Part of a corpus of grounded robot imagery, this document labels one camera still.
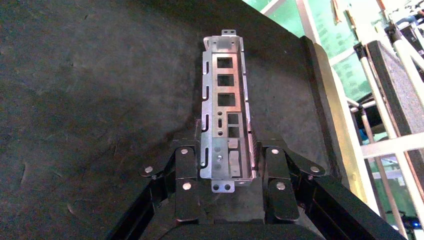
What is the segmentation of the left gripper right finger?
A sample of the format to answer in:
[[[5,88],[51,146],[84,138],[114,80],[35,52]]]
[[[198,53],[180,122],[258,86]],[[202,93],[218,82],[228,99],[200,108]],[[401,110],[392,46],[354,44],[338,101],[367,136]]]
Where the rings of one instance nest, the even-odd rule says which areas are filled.
[[[259,140],[257,150],[263,163],[266,220],[296,222],[298,206],[311,204],[314,178],[326,174],[324,167],[291,150],[284,140]]]

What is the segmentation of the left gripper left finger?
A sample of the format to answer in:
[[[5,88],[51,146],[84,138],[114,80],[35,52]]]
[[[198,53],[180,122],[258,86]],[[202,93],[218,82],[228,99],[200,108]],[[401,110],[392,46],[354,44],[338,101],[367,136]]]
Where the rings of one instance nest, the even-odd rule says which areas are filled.
[[[199,141],[177,139],[159,157],[151,157],[142,165],[139,175],[150,180],[148,191],[154,210],[168,201],[175,204],[174,217],[178,222],[199,219],[200,153]]]

